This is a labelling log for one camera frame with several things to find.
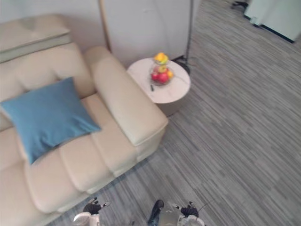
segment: round white table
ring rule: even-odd
[[[190,89],[190,77],[181,66],[169,61],[167,66],[174,72],[174,77],[168,84],[157,86],[151,82],[150,70],[153,65],[152,58],[138,60],[129,66],[127,72],[165,115],[170,116],[182,105]]]

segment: red apple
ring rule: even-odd
[[[153,79],[154,81],[157,81],[159,79],[159,74],[158,73],[151,74],[151,79]]]
[[[166,72],[159,74],[159,79],[158,79],[159,82],[165,83],[168,81],[168,79],[169,79],[169,77]]]

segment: beige leather sofa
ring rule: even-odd
[[[0,31],[0,101],[72,76],[102,128],[30,165],[1,110],[0,225],[45,225],[152,154],[167,119],[109,51],[82,55],[62,17],[16,20]]]

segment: floor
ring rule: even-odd
[[[153,203],[194,201],[208,226],[301,225],[301,40],[204,0],[192,87],[158,151],[95,195],[108,226],[145,226]],[[70,226],[84,202],[48,226]]]

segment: wall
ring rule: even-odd
[[[245,15],[291,40],[301,33],[301,0],[252,0]]]
[[[105,45],[98,0],[1,0],[0,23],[49,13],[66,17],[73,39],[82,50]]]
[[[103,0],[111,50],[129,66],[159,51],[170,58],[185,53],[188,0]],[[195,12],[200,0],[195,0]]]

